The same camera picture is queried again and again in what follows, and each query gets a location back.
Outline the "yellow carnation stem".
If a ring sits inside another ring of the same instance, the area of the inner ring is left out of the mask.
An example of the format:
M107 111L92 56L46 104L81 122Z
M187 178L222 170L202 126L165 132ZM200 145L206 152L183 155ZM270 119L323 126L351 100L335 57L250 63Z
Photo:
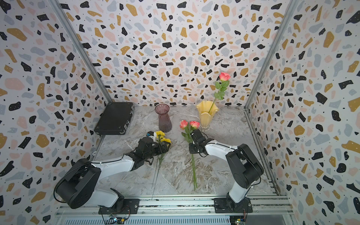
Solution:
M153 185L152 185L152 190L153 190L152 195L155 194L155 189L156 189L156 185L157 185L157 181L158 181L159 172L160 172L160 169L162 166L162 162L163 162L166 154L170 150L170 146L171 146L171 140L169 138L165 138L162 135L158 135L157 142L160 144L160 147L164 147L164 150L162 150L161 154L157 156L155 174L154 174Z
M157 142L161 143L164 142L166 140L166 134L163 131L156 131L156 135L157 135ZM155 190L156 188L156 183L158 180L158 175L159 175L159 171L162 165L162 161L164 160L165 154L162 153L160 156L157 157L157 163L156 163L156 173L154 175L154 184L153 184L153 190Z

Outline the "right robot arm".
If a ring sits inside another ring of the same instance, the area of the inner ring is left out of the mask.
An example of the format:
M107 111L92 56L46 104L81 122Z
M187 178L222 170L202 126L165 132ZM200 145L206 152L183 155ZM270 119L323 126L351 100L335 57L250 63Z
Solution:
M234 185L228 192L231 203L243 201L250 190L264 173L262 164L246 144L231 146L213 138L206 138L200 130L194 130L189 144L191 154L203 154L218 157L226 161L231 170Z

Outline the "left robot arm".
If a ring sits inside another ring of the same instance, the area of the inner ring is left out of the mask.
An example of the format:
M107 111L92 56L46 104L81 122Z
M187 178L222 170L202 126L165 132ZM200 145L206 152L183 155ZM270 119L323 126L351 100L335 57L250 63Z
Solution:
M169 151L171 141L167 138L147 136L139 140L134 151L122 157L105 161L78 160L58 181L53 195L59 196L59 202L66 203L71 209L83 205L97 205L105 212L119 213L125 208L124 196L111 188L109 191L98 189L98 181L124 172L131 172L144 163L153 163L155 156Z

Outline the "single pink rose stem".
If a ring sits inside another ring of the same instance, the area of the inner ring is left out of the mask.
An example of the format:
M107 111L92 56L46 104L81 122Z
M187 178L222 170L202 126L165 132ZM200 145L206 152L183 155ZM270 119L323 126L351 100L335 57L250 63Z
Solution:
M219 81L215 82L215 88L216 92L214 93L214 100L212 102L212 105L208 111L209 114L211 114L212 109L215 105L216 100L223 100L225 96L225 91L227 90L229 86L229 80L231 76L228 73L222 72L219 75Z

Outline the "double pink rose stem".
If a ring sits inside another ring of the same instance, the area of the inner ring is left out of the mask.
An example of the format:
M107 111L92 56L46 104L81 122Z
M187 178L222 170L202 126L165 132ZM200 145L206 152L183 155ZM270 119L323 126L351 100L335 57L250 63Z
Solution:
M182 130L184 130L184 132L182 132L181 134L188 143L193 143L193 140L192 140L190 134L194 130L199 129L199 127L200 127L200 123L197 121L190 121L190 122L188 122L186 120L180 121L180 128ZM196 191L196 189L198 188L198 185L197 185L197 175L196 175L196 164L195 164L195 158L193 155L191 156L191 167L192 167L192 173L193 173L194 191Z

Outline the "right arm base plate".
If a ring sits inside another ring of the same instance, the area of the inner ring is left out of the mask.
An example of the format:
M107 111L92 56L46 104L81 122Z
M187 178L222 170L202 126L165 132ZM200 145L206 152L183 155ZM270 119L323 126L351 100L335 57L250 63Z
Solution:
M244 198L235 203L231 198L214 198L215 213L252 213L252 203L249 198Z

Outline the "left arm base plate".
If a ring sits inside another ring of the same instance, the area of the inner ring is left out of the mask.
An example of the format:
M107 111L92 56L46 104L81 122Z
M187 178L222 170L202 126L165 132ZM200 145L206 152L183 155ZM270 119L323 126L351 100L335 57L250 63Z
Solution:
M99 215L110 214L137 214L140 205L140 199L120 199L114 204L114 206L108 208L100 206L98 211Z

